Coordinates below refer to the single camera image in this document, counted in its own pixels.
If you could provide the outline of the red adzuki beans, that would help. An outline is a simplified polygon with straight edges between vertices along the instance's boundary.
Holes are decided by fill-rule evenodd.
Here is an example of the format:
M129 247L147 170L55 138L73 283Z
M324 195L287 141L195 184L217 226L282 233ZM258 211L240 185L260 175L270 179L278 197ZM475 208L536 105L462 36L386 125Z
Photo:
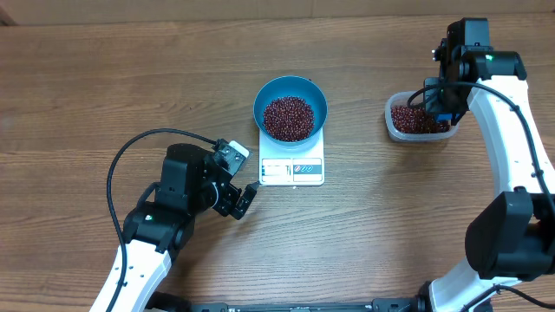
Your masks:
M447 121L436 121L421 107L397 106L391 108L394 127L409 134L445 133L450 130ZM287 96L272 101L263 113L263 125L274 139L296 142L307 139L315 127L314 111L305 99Z

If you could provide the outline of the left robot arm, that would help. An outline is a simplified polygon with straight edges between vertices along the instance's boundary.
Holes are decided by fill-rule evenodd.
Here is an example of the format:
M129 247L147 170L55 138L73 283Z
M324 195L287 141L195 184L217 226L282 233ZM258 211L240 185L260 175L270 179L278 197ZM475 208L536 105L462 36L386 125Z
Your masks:
M231 180L249 159L237 141L219 140L212 150L173 144L166 150L160 181L152 183L124 220L113 267L93 311L189 311L186 299L157 290L193 235L195 218L213 209L241 219L257 192Z

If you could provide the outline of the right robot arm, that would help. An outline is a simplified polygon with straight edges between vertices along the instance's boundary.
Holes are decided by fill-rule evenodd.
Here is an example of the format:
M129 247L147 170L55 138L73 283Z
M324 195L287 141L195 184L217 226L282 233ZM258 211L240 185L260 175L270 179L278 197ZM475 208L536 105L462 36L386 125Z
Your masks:
M468 226L465 256L428 286L432 311L488 310L496 292L554 272L554 168L541 143L518 53L496 51L485 18L447 27L439 76L422 105L439 120L478 122L494 181L492 203Z

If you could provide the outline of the blue plastic measuring scoop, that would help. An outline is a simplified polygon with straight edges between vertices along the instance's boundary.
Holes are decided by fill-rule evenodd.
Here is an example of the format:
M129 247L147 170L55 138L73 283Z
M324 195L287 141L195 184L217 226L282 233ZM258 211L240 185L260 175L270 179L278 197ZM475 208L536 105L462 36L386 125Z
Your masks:
M452 119L452 115L451 114L437 114L434 118L437 122L450 121Z

